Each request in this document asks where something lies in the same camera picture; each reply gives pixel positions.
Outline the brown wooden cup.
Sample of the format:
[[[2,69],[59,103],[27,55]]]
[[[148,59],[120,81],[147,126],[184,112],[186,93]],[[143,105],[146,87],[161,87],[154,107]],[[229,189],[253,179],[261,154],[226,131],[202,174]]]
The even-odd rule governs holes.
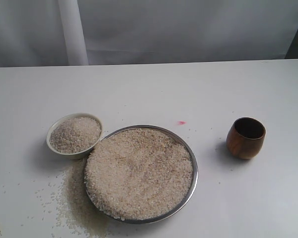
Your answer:
[[[260,152],[265,135],[266,129],[258,120],[248,117],[239,118],[227,134],[226,147],[233,156],[249,160]]]

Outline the rice in white bowl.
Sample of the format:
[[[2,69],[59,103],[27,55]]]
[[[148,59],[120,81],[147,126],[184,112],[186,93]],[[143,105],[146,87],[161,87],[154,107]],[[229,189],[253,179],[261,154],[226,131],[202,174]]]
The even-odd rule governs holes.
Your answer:
[[[95,144],[101,134],[101,124],[92,118],[67,119],[50,135],[49,142],[58,152],[73,154],[84,151]]]

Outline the white ceramic bowl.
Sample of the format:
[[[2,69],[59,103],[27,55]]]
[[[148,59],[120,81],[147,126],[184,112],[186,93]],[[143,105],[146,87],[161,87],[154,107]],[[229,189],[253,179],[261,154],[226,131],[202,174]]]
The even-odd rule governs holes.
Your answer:
[[[62,117],[48,130],[47,146],[67,159],[87,157],[100,140],[103,126],[99,118],[87,113]]]

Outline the spilled rice on table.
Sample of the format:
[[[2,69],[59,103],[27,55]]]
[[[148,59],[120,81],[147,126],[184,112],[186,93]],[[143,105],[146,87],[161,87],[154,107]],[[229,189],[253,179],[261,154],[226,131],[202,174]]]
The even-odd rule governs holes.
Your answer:
[[[51,160],[46,181],[34,192],[49,223],[49,238],[105,238],[108,220],[91,204],[83,183],[85,159]]]

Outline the white backdrop curtain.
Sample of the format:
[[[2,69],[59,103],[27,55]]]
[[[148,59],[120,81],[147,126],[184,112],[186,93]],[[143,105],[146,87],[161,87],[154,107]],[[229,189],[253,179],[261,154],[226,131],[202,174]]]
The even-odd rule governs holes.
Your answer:
[[[298,0],[0,0],[0,67],[282,59]]]

